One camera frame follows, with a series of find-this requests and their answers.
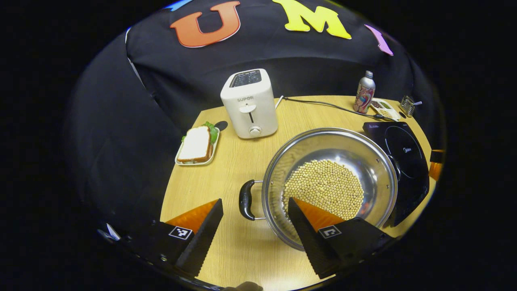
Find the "pot handle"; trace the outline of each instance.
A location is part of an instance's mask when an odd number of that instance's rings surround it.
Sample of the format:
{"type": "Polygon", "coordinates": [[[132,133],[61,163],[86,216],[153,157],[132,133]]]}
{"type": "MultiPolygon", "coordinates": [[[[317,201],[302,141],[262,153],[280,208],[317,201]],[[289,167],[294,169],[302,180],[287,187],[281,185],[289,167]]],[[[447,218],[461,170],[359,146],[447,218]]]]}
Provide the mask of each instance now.
{"type": "Polygon", "coordinates": [[[392,156],[388,155],[388,158],[390,159],[391,163],[393,164],[393,167],[395,168],[395,173],[397,174],[397,182],[400,181],[400,165],[399,162],[392,156]]]}
{"type": "Polygon", "coordinates": [[[265,219],[265,217],[255,217],[255,215],[251,213],[251,187],[255,183],[262,183],[262,181],[249,180],[242,185],[239,192],[240,214],[242,214],[244,218],[252,221],[256,219],[265,219]]]}

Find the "toaster lever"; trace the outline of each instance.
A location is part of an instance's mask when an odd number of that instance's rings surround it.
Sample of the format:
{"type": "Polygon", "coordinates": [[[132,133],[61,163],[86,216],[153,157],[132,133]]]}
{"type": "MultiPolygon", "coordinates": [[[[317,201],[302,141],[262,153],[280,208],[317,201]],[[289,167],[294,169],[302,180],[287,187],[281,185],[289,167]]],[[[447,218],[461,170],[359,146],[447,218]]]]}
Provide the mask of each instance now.
{"type": "Polygon", "coordinates": [[[242,113],[250,113],[253,110],[255,110],[255,108],[257,108],[257,105],[248,105],[248,104],[246,104],[245,106],[239,107],[239,111],[242,112],[242,113]]]}

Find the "sandwich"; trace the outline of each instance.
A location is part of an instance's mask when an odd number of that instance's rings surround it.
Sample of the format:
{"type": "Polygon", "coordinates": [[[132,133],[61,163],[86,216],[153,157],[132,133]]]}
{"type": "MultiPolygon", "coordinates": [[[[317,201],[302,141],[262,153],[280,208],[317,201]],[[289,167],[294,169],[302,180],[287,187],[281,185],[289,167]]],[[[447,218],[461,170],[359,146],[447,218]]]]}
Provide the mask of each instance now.
{"type": "Polygon", "coordinates": [[[189,129],[183,139],[178,162],[203,163],[212,157],[212,151],[210,128],[206,125],[195,127],[189,129]]]}

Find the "yellow letter m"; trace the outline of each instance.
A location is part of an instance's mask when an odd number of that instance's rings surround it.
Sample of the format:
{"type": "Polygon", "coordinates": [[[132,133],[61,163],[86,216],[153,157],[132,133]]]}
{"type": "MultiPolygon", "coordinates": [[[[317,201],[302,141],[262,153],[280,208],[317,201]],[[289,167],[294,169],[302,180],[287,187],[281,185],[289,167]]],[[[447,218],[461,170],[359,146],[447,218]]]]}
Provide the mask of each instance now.
{"type": "Polygon", "coordinates": [[[338,14],[328,8],[318,6],[316,11],[312,12],[302,3],[295,0],[272,0],[282,5],[287,15],[289,23],[285,28],[289,31],[309,31],[311,28],[306,25],[302,18],[307,21],[316,31],[322,32],[325,23],[328,24],[327,32],[330,35],[351,39],[352,36],[346,32],[343,24],[338,18],[338,14]]]}

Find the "black cable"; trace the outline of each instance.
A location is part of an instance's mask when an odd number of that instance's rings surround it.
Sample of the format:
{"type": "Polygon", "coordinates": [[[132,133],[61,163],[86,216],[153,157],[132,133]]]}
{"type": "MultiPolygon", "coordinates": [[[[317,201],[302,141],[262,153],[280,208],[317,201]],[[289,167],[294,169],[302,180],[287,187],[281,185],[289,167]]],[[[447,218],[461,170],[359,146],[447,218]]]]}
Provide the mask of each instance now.
{"type": "Polygon", "coordinates": [[[355,113],[355,114],[358,114],[358,115],[362,115],[362,116],[372,117],[372,118],[376,118],[376,119],[389,119],[389,120],[393,120],[393,121],[397,122],[395,119],[386,117],[386,116],[384,116],[382,114],[372,114],[372,115],[364,114],[364,113],[361,113],[361,112],[357,112],[357,111],[353,111],[353,110],[350,110],[350,109],[346,109],[346,108],[343,108],[341,106],[337,106],[337,105],[334,105],[334,104],[331,104],[331,103],[327,103],[327,102],[323,102],[323,101],[296,100],[296,99],[291,99],[290,97],[284,97],[284,100],[290,100],[290,101],[296,101],[296,102],[302,102],[302,103],[324,104],[324,105],[329,105],[329,106],[332,106],[332,107],[336,107],[338,109],[345,110],[345,111],[348,111],[348,112],[351,112],[351,113],[355,113]]]}

